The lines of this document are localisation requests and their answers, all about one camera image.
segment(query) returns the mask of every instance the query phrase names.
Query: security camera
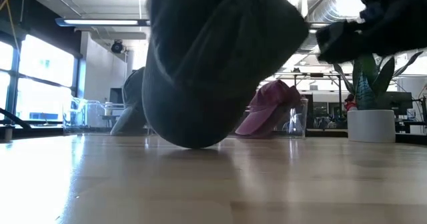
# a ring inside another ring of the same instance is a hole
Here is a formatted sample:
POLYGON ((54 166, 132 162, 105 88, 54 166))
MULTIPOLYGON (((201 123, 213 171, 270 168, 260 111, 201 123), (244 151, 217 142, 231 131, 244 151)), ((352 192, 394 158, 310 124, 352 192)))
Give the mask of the security camera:
POLYGON ((111 46, 111 51, 116 54, 124 53, 126 48, 123 46, 123 40, 115 40, 114 44, 111 46))

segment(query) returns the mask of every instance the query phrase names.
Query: computer monitor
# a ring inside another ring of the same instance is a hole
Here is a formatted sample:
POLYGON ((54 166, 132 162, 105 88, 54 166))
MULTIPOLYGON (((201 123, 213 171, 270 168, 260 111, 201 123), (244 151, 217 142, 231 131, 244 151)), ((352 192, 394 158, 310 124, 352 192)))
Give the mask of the computer monitor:
POLYGON ((407 115, 407 110, 413 108, 412 94, 398 91, 388 91, 378 98, 378 107, 393 110, 395 115, 407 115))
POLYGON ((112 103, 123 104, 121 88, 111 88, 109 90, 109 101, 112 103))

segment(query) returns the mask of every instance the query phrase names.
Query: dark gray cap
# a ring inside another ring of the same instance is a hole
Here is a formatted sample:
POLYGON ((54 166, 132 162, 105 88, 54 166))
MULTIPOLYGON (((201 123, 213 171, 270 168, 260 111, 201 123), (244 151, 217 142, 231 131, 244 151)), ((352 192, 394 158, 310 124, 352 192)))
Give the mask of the dark gray cap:
POLYGON ((147 123, 142 107, 142 80, 145 67, 133 72, 122 87, 125 110, 111 130, 111 135, 141 135, 147 123))
POLYGON ((204 148, 235 127, 260 81, 308 36, 286 0, 148 0, 145 116, 167 141, 204 148))

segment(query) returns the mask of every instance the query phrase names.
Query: ductwork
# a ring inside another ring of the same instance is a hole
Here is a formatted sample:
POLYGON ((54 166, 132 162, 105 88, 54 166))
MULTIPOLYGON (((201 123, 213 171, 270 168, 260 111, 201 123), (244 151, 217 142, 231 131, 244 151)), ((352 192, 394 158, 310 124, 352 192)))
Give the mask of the ductwork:
MULTIPOLYGON (((361 0, 319 0, 306 17, 308 23, 332 23, 345 19, 357 19, 365 6, 361 0)), ((316 32, 310 32, 300 47, 300 53, 310 53, 317 46, 316 32)))

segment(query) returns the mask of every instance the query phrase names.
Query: white planter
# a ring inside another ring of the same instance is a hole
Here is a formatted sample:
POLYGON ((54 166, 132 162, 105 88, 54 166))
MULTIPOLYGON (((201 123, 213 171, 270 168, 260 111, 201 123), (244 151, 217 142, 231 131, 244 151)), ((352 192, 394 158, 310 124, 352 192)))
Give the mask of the white planter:
POLYGON ((348 140, 371 143, 395 143, 392 110, 360 110, 347 112, 348 140))

